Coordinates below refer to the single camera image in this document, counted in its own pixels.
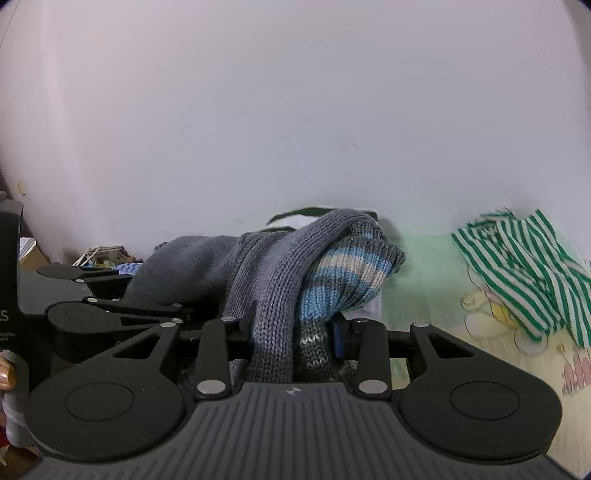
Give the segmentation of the person left hand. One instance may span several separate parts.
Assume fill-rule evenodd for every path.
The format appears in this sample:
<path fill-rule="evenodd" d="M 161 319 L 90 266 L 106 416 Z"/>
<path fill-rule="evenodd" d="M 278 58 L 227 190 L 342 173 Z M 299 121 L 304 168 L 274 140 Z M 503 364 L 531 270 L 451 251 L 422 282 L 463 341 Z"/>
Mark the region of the person left hand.
<path fill-rule="evenodd" d="M 9 350 L 0 353 L 0 389 L 2 392 L 14 390 L 21 376 L 21 359 Z"/>

